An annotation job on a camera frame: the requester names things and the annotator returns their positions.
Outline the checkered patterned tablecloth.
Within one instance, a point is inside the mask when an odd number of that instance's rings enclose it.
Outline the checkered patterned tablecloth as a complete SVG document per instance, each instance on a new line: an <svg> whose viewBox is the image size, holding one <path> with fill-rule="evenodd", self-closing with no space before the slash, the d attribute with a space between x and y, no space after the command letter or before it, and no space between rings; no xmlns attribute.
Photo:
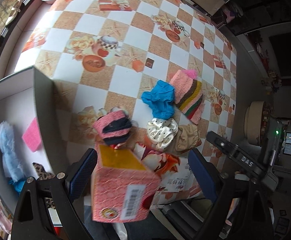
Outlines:
<svg viewBox="0 0 291 240"><path fill-rule="evenodd" d="M146 141L152 111L141 96L180 70L194 70L205 96L198 148L222 169L225 156L206 133L231 137L237 52L211 22L179 0L56 0L26 42L15 69L34 65L56 85L55 105L67 159L98 139L102 111L127 110L137 122L129 141Z"/></svg>

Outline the white shoe far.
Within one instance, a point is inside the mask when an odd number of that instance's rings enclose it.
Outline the white shoe far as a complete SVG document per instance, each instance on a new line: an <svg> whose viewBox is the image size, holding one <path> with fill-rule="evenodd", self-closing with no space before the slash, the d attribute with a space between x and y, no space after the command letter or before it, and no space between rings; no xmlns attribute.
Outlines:
<svg viewBox="0 0 291 240"><path fill-rule="evenodd" d="M17 0L13 6L11 7L10 14L5 22L5 26L7 27L9 24L13 22L13 20L16 18L18 13L21 11L22 1Z"/></svg>

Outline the round cream container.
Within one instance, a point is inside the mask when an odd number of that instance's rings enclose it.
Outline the round cream container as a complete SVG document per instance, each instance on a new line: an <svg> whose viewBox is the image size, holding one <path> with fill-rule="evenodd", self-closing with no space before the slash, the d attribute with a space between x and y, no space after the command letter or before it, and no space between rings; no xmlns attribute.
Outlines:
<svg viewBox="0 0 291 240"><path fill-rule="evenodd" d="M246 109L244 135L248 143L260 146L260 133L265 101L253 101Z"/></svg>

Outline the pink striped knit hat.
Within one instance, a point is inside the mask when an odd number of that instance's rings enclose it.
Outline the pink striped knit hat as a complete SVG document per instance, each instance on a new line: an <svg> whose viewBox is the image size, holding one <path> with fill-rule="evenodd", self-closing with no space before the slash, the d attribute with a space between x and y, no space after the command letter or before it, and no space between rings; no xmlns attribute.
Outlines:
<svg viewBox="0 0 291 240"><path fill-rule="evenodd" d="M202 83L178 70L169 82L174 87L176 107L194 124L198 124L205 107Z"/></svg>

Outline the light blue fluffy cloth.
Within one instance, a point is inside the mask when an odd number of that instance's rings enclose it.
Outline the light blue fluffy cloth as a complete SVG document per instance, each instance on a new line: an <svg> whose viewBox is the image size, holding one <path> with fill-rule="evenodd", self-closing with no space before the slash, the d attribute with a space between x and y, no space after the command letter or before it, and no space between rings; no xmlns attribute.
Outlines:
<svg viewBox="0 0 291 240"><path fill-rule="evenodd" d="M0 150L3 155L3 162L13 182L24 178L23 166L16 154L14 129L7 121L0 123Z"/></svg>

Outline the white illustrated food bag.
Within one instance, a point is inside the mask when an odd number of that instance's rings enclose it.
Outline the white illustrated food bag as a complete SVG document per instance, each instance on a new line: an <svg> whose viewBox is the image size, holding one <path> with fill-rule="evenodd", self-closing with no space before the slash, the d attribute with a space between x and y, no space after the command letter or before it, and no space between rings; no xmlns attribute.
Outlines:
<svg viewBox="0 0 291 240"><path fill-rule="evenodd" d="M189 167L188 158L158 152L140 143L135 145L133 152L147 168L161 179L152 201L153 206L195 198L200 195L201 188Z"/></svg>

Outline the pink navy knit hat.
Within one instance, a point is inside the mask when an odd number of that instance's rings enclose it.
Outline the pink navy knit hat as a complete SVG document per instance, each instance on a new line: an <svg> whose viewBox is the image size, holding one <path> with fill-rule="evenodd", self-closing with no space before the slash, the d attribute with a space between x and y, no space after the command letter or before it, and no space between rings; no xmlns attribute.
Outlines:
<svg viewBox="0 0 291 240"><path fill-rule="evenodd" d="M117 109L100 117L93 128L107 146L118 149L129 139L132 122L124 110Z"/></svg>

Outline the white open cardboard box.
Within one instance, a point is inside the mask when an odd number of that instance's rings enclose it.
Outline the white open cardboard box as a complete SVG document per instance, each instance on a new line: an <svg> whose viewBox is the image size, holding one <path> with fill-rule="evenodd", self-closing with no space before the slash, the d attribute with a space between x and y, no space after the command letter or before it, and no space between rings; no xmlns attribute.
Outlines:
<svg viewBox="0 0 291 240"><path fill-rule="evenodd" d="M22 139L34 119L41 138L36 152L32 152ZM16 155L26 176L38 177L33 163L53 174L67 170L69 159L55 110L54 83L34 66L0 80L0 123L3 121L14 129ZM0 200L11 214L15 212L18 194L4 174L1 150Z"/></svg>

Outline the pink patterned tissue box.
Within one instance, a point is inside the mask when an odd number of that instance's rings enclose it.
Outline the pink patterned tissue box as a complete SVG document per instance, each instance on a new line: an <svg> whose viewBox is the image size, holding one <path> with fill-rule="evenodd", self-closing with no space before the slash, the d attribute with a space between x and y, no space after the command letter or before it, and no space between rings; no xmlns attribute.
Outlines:
<svg viewBox="0 0 291 240"><path fill-rule="evenodd" d="M96 144L97 165L91 177L92 219L102 223L147 218L161 179L128 148Z"/></svg>

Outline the beige knit hat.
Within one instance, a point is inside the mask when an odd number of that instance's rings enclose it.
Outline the beige knit hat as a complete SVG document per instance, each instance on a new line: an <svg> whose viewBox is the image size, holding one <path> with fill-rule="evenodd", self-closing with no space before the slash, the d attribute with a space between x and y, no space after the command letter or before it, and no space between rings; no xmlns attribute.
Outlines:
<svg viewBox="0 0 291 240"><path fill-rule="evenodd" d="M168 146L168 152L173 154L185 154L192 148L197 148L201 145L201 132L197 125L180 125L171 145Z"/></svg>

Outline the pink foam sponge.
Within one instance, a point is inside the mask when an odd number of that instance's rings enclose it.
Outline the pink foam sponge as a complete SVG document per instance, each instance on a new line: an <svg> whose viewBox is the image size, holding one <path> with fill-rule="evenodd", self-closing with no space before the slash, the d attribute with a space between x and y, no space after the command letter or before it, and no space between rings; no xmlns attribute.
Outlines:
<svg viewBox="0 0 291 240"><path fill-rule="evenodd" d="M23 133L22 140L32 152L36 152L40 149L42 140L37 118L32 120L26 131Z"/></svg>

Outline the leopard print scarf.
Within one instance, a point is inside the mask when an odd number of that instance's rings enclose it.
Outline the leopard print scarf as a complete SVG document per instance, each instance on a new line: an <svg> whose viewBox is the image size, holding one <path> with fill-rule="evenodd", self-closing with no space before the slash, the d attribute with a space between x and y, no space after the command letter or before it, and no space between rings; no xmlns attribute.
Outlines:
<svg viewBox="0 0 291 240"><path fill-rule="evenodd" d="M36 174L38 175L38 180L47 180L55 177L54 174L46 172L41 164L33 163L33 167L35 168ZM52 198L46 198L46 205L48 209L55 209Z"/></svg>

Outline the white polka dot scrunchie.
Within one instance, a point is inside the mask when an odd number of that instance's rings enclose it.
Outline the white polka dot scrunchie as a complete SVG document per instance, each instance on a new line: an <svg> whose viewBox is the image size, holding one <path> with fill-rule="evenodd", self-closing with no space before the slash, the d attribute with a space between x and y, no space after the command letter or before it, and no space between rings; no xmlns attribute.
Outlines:
<svg viewBox="0 0 291 240"><path fill-rule="evenodd" d="M163 152L173 141L178 132L178 124L173 119L153 118L147 123L146 133L157 151Z"/></svg>

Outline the blue textured cloth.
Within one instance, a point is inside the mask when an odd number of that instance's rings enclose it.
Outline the blue textured cloth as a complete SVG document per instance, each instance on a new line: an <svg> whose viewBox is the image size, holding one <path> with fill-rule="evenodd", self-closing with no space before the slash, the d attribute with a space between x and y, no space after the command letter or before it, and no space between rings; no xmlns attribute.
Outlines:
<svg viewBox="0 0 291 240"><path fill-rule="evenodd" d="M158 80L151 91L143 92L141 99L150 107L154 118L168 120L175 113L175 89L162 80Z"/></svg>
<svg viewBox="0 0 291 240"><path fill-rule="evenodd" d="M18 181L13 181L12 178L8 178L8 184L14 188L14 190L17 192L18 196L21 194L25 182L26 182L25 178L20 179Z"/></svg>

